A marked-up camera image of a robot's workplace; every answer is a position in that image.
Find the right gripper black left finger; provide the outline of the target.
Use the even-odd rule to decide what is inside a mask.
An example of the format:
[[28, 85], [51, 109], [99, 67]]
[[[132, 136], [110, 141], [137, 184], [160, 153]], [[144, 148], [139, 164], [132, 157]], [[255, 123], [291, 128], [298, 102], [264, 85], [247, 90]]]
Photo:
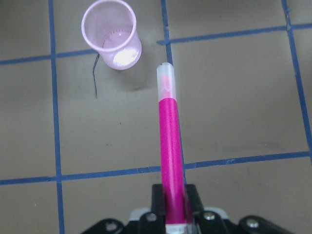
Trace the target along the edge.
[[150, 211], [141, 215], [138, 221], [138, 234], [165, 234], [165, 199], [163, 186], [152, 186]]

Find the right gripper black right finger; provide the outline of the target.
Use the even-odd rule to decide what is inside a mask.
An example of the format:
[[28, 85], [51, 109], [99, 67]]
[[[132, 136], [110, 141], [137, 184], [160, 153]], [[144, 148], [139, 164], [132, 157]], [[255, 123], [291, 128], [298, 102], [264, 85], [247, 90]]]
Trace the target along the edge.
[[235, 234], [237, 225], [217, 207], [203, 206], [196, 186], [185, 185], [187, 232], [189, 234]]

